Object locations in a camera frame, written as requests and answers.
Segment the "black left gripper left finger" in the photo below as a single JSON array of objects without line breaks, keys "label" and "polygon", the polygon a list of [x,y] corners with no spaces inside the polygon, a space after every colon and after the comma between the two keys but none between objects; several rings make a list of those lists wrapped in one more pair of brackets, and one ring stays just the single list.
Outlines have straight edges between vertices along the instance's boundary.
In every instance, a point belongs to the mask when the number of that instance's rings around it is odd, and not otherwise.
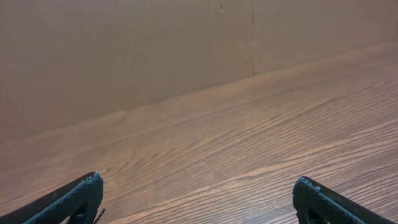
[{"label": "black left gripper left finger", "polygon": [[1,223],[94,224],[104,212],[98,212],[104,183],[99,173],[89,172],[74,181],[1,216]]}]

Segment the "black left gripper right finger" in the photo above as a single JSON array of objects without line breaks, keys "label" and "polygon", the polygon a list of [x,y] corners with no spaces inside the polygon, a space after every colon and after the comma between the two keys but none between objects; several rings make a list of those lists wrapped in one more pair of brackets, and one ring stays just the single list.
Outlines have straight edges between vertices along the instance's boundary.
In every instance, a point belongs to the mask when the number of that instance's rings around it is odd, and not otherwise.
[{"label": "black left gripper right finger", "polygon": [[394,224],[306,176],[294,185],[293,206],[300,224]]}]

